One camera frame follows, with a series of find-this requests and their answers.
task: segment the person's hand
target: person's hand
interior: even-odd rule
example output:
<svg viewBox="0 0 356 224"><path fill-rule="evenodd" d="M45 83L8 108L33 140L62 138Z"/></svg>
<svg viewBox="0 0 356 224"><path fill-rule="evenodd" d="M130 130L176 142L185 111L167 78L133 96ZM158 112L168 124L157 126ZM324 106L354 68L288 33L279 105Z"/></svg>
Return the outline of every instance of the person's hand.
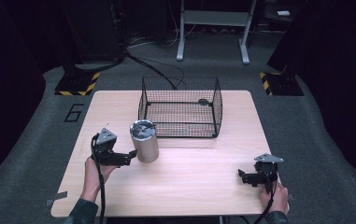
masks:
<svg viewBox="0 0 356 224"><path fill-rule="evenodd" d="M277 184L276 192L274 193L274 201L273 205L271 205L270 210L268 213L274 212L274 211L279 211L283 212L286 216L288 215L289 211L289 206L288 206L288 199L289 199L289 194L288 194L288 189L284 188L280 183L273 182L273 189ZM262 189L260 193L260 201L262 201L262 205L265 208L268 205L268 201L270 201L271 198L271 192L267 193L265 188Z"/></svg>
<svg viewBox="0 0 356 224"><path fill-rule="evenodd" d="M116 168L117 166L100 166L101 174L104 177L105 183L107 182L111 172ZM100 182L98 170L96 169L95 161L89 157L85 161L84 188L82 189L80 198L94 203L99 189Z"/></svg>

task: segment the sleeve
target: sleeve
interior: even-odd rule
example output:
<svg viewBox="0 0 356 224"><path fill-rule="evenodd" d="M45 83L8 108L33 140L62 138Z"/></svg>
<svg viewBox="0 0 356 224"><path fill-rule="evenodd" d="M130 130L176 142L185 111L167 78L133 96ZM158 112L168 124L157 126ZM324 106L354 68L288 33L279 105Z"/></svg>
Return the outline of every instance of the sleeve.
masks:
<svg viewBox="0 0 356 224"><path fill-rule="evenodd" d="M98 205L96 203L78 199L69 217L64 221L64 224L94 223L97 211Z"/></svg>
<svg viewBox="0 0 356 224"><path fill-rule="evenodd" d="M265 216L268 224L289 224L288 218L283 212L275 211Z"/></svg>

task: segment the table leg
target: table leg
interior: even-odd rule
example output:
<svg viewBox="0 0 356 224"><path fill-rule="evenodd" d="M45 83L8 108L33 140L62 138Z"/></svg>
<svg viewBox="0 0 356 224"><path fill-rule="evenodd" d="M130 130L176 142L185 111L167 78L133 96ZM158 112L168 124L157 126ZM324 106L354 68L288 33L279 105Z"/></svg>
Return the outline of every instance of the table leg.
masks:
<svg viewBox="0 0 356 224"><path fill-rule="evenodd" d="M244 64L249 64L249 55L248 55L248 50L247 50L247 39L248 39L248 33L251 25L251 21L253 18L253 12L254 8L256 6L257 0L253 0L250 5L250 11L247 19L247 24L245 26L245 31L242 36L242 39L239 39L239 48L241 49L241 56L242 56L242 62Z"/></svg>
<svg viewBox="0 0 356 224"><path fill-rule="evenodd" d="M180 40L178 42L178 55L177 60L183 60L184 53L184 0L181 0L180 8Z"/></svg>

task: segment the metal canister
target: metal canister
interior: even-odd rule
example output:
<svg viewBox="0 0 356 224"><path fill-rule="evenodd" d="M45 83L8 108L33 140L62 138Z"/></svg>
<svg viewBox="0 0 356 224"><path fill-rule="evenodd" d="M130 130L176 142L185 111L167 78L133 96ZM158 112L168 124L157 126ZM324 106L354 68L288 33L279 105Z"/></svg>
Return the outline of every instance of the metal canister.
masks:
<svg viewBox="0 0 356 224"><path fill-rule="evenodd" d="M130 133L137 158L145 163L157 160L159 149L155 125L147 119L140 119L132 124Z"/></svg>

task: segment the wooden table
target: wooden table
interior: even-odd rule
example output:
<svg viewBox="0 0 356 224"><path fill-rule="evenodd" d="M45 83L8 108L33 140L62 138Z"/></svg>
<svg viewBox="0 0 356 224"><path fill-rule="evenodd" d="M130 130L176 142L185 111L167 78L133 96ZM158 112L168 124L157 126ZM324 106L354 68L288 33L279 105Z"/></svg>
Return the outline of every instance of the wooden table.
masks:
<svg viewBox="0 0 356 224"><path fill-rule="evenodd" d="M243 184L241 169L255 173L254 158L270 153L248 91L222 91L221 131L214 139L159 138L159 158L133 159L106 182L106 217L236 216L261 214L260 188ZM133 150L129 133L141 91L97 91L67 165L51 213L67 217L83 186L92 137L107 127L118 136L115 152ZM100 193L96 201L100 205Z"/></svg>

